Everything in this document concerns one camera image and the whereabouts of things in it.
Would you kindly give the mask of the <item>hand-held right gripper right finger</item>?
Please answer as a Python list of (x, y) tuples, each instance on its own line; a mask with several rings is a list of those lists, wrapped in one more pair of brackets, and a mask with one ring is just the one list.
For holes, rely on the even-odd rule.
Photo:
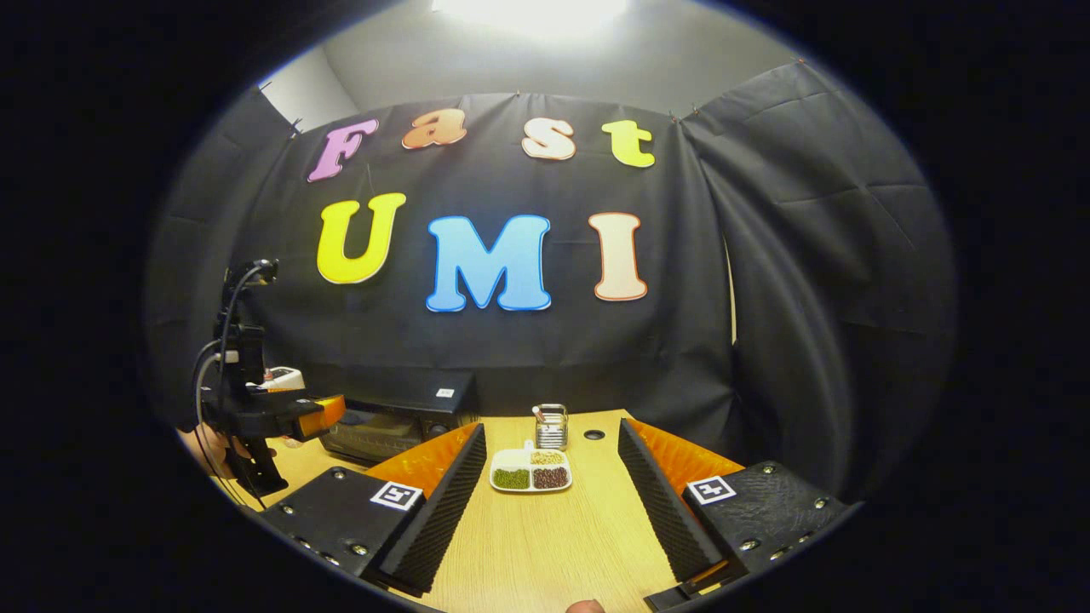
[(635, 419), (617, 450), (681, 588), (782, 566), (853, 510), (782, 462), (743, 467)]

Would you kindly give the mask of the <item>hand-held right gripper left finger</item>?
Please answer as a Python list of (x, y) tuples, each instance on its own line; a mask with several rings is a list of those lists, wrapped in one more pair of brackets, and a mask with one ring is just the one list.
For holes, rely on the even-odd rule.
[(485, 426), (471, 422), (367, 473), (327, 469), (258, 516), (342, 573), (422, 596), (432, 589), (485, 458)]

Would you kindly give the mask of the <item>black electric oven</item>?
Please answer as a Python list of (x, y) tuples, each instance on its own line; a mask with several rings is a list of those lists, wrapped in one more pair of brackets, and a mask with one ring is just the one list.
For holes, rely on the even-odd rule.
[(351, 461), (386, 461), (479, 421), (471, 371), (373, 371), (346, 381), (340, 392), (344, 414), (319, 442)]

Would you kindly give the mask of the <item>white divided plate with beans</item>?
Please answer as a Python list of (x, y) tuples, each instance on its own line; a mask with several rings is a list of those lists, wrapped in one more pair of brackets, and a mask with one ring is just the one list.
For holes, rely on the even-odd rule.
[(564, 450), (538, 449), (531, 441), (522, 449), (496, 450), (491, 458), (488, 482), (507, 493), (565, 491), (576, 481)]

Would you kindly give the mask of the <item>black backdrop cloth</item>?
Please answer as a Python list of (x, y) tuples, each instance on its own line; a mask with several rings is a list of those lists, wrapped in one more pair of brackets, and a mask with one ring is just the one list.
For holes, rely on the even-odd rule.
[(257, 259), (276, 283), (240, 310), (312, 387), (471, 371), (482, 414), (622, 409), (841, 497), (915, 445), (956, 336), (937, 195), (876, 112), (798, 62), (681, 120), (467, 95), (293, 136), (250, 95), (152, 236), (167, 421), (191, 426), (225, 272)]

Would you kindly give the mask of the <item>ceiling light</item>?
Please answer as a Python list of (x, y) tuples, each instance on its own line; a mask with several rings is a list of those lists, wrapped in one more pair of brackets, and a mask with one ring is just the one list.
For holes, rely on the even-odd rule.
[(531, 37), (600, 31), (627, 8), (629, 0), (431, 0), (433, 13)]

